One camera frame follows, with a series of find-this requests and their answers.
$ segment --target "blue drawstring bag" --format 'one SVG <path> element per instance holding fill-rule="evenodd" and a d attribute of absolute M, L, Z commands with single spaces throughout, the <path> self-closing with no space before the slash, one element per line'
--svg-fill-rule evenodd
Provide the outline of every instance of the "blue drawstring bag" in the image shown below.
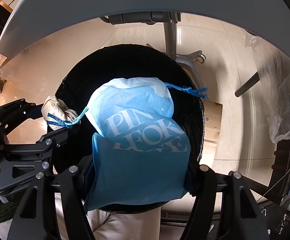
<path fill-rule="evenodd" d="M 113 79 L 92 94 L 77 119 L 55 119 L 71 127 L 85 114 L 98 132 L 92 138 L 93 167 L 86 176 L 94 181 L 85 210 L 163 202 L 186 194 L 190 143 L 171 119 L 174 105 L 168 87 L 202 97 L 198 92 L 206 91 L 158 78 Z"/>

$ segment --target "white curved panel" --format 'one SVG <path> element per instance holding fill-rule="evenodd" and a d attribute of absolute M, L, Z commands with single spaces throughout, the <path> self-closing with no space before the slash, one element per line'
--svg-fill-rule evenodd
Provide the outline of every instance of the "white curved panel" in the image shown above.
<path fill-rule="evenodd" d="M 290 56 L 290 11 L 283 0 L 21 0 L 0 38 L 0 53 L 13 58 L 47 35 L 103 15 L 170 10 L 234 23 Z"/>

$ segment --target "fabric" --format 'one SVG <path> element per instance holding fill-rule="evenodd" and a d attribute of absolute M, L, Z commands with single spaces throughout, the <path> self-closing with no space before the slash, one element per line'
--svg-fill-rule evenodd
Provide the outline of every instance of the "fabric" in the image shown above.
<path fill-rule="evenodd" d="M 190 143 L 171 119 L 173 101 L 157 78 L 113 79 L 88 103 L 95 182 L 85 210 L 182 198 Z"/>
<path fill-rule="evenodd" d="M 62 240 L 69 240 L 61 205 L 61 194 L 55 193 L 55 207 Z M 158 240 L 160 208 L 141 214 L 112 214 L 101 210 L 87 213 L 96 240 Z M 0 223 L 0 238 L 7 239 L 12 219 Z"/>
<path fill-rule="evenodd" d="M 63 121 L 73 121 L 78 116 L 74 110 L 69 109 L 62 100 L 57 99 L 55 96 L 48 96 L 46 98 L 41 111 L 44 120 L 51 122 L 55 122 L 55 120 L 51 117 L 48 117 L 49 113 Z M 52 124 L 49 124 L 49 126 L 53 130 L 62 128 L 61 126 Z"/>

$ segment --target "chair leg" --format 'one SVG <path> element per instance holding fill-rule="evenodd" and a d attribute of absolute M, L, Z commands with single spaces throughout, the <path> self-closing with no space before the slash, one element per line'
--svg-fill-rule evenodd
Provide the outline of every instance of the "chair leg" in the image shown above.
<path fill-rule="evenodd" d="M 258 72 L 256 72 L 250 79 L 246 81 L 245 84 L 243 84 L 240 88 L 237 89 L 237 91 L 235 92 L 235 96 L 240 97 L 246 91 L 251 89 L 259 80 L 260 79 L 259 79 Z"/>
<path fill-rule="evenodd" d="M 201 81 L 201 78 L 199 76 L 199 73 L 198 73 L 195 65 L 194 65 L 193 60 L 197 57 L 201 57 L 202 55 L 203 54 L 202 54 L 201 50 L 196 51 L 196 52 L 191 53 L 191 54 L 188 54 L 188 55 L 176 54 L 176 60 L 175 60 L 177 63 L 183 63 L 184 64 L 183 68 L 188 70 L 189 72 L 191 72 L 193 74 L 193 77 L 195 79 L 195 82 L 196 82 L 198 88 L 203 88 L 204 85 L 203 85 L 203 82 Z"/>
<path fill-rule="evenodd" d="M 176 59 L 177 26 L 173 21 L 164 23 L 166 54 L 173 60 Z"/>

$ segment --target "cable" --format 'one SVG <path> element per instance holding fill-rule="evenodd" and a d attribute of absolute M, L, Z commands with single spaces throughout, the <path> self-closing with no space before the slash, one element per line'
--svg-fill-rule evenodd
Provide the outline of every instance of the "cable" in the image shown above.
<path fill-rule="evenodd" d="M 262 208 L 263 208 L 263 210 L 261 211 L 261 214 L 262 214 L 263 212 L 265 212 L 265 216 L 266 216 L 266 214 L 267 214 L 267 210 L 266 210 L 264 207 L 262 207 Z"/>
<path fill-rule="evenodd" d="M 283 175 L 282 177 L 281 177 L 281 179 L 280 180 L 278 180 L 270 189 L 268 189 L 267 190 L 267 192 L 264 194 L 264 195 L 266 195 L 269 191 L 271 191 L 272 190 L 272 188 L 274 187 L 274 186 L 276 186 L 288 173 L 289 173 L 289 171 L 290 171 L 290 168 L 289 168 L 289 170 L 286 172 L 286 174 L 285 175 Z M 258 202 L 259 200 L 261 200 L 263 197 L 264 197 L 264 195 L 262 195 L 261 197 L 260 197 L 260 199 L 258 199 L 256 202 Z"/>
<path fill-rule="evenodd" d="M 229 232 L 229 231 L 227 231 L 224 235 L 215 238 L 214 240 L 221 240 L 223 237 L 225 237 L 225 236 L 228 234 L 228 232 Z"/>

